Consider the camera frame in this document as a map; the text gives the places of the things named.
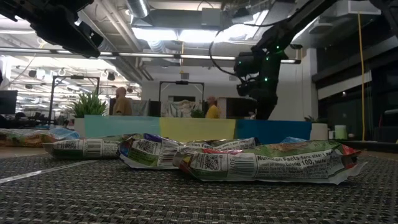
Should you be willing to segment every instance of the bald man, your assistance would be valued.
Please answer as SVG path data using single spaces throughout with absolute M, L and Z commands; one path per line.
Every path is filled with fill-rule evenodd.
M 126 93 L 127 91 L 123 87 L 120 87 L 116 90 L 116 103 L 113 106 L 113 115 L 132 115 L 131 102 L 130 99 L 126 98 Z
M 209 105 L 209 110 L 206 113 L 206 118 L 220 118 L 220 111 L 216 106 L 216 98 L 214 96 L 209 96 L 207 98 L 207 104 Z

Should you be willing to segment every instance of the white planter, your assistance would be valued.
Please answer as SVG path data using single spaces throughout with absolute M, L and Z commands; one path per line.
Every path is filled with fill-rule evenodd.
M 81 138 L 86 137 L 85 119 L 75 118 L 75 131 L 79 133 Z
M 312 124 L 310 140 L 328 140 L 328 124 Z

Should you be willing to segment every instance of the barcode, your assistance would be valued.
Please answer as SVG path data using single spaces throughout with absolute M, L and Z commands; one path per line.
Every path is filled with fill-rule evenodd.
M 220 169 L 220 160 L 219 160 L 218 155 L 206 155 L 204 169 L 219 170 Z
M 102 139 L 87 139 L 84 147 L 84 156 L 101 157 Z
M 148 141 L 146 139 L 141 139 L 138 140 L 136 143 L 136 149 L 150 153 L 150 154 L 155 154 L 155 149 L 158 146 L 158 142 L 152 142 Z
M 252 176 L 256 170 L 255 161 L 252 157 L 233 157 L 230 160 L 230 173 L 233 175 Z
M 177 149 L 163 149 L 159 159 L 159 165 L 172 164 L 173 158 L 177 153 Z
M 77 149 L 77 141 L 61 141 L 57 142 L 57 149 Z

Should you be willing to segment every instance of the gray carpet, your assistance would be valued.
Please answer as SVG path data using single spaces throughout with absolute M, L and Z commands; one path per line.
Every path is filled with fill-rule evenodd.
M 0 223 L 397 223 L 398 161 L 360 161 L 369 164 L 340 185 L 201 182 L 98 161 L 1 184 Z M 0 174 L 68 162 L 3 159 Z

